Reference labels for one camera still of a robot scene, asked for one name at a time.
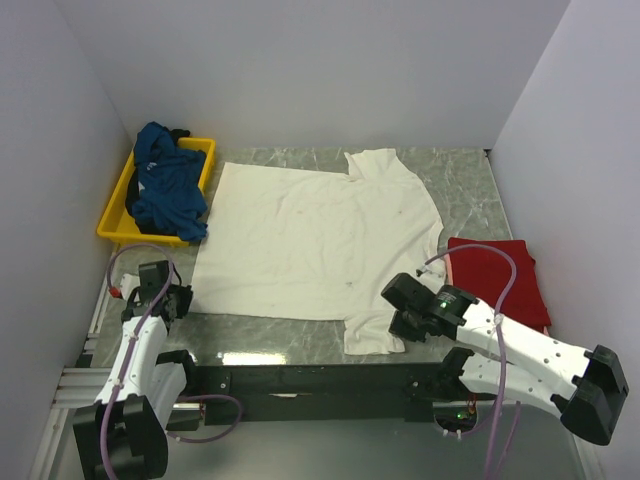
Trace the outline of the white t shirt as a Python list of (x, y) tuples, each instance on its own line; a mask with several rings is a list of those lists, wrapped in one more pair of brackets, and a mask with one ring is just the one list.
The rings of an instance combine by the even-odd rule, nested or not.
[(192, 310), (340, 320), (348, 355), (395, 354), (382, 290), (437, 255), (443, 221), (392, 149), (344, 173), (228, 163), (195, 261)]

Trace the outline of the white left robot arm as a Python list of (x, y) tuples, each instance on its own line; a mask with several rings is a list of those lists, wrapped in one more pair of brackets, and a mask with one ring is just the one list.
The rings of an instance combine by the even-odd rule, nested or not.
[(171, 285), (145, 318), (159, 290), (132, 290), (108, 378), (94, 402), (76, 411), (73, 432), (86, 479), (162, 477), (168, 466), (165, 429), (173, 406), (199, 392), (200, 378), (189, 353), (161, 351), (173, 320), (189, 310), (192, 288)]

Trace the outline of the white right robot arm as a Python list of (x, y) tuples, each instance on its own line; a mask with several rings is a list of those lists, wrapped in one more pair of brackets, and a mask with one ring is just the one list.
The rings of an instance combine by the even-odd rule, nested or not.
[(599, 446), (612, 440), (629, 386), (618, 355), (555, 340), (508, 317), (497, 318), (483, 300), (451, 285), (432, 292), (406, 274), (382, 291), (394, 317), (390, 332), (423, 342), (444, 336), (473, 352), (439, 374), (444, 395), (503, 394), (558, 418), (579, 438)]

